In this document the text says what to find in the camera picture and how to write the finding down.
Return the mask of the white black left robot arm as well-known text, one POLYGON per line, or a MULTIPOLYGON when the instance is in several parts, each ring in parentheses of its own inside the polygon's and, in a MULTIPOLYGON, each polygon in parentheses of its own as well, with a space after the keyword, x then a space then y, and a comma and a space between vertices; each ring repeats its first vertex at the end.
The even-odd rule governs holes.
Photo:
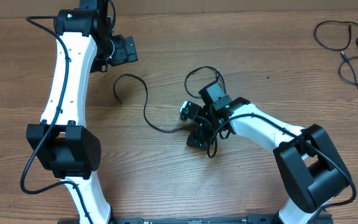
POLYGON ((101 143, 86 127, 90 75, 137 61, 134 39, 116 35, 112 1, 81 1, 53 17, 57 57, 50 95, 40 122, 27 127, 31 159, 64 185, 80 223, 112 223, 112 207, 98 178, 101 143))

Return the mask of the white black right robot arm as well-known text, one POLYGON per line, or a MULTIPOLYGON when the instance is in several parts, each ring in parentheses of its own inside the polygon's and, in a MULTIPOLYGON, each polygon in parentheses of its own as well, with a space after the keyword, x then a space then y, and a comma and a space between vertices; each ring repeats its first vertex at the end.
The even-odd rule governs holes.
POLYGON ((277 163, 289 199, 277 213, 248 215, 245 223, 332 223, 322 212, 338 206, 332 199, 353 187, 351 175, 326 130, 314 124, 308 128, 284 123, 259 110, 245 98, 232 100, 218 82, 199 92, 200 106, 185 101, 180 119, 196 128, 187 145, 217 153, 217 139, 223 132, 256 142, 271 152, 277 163))

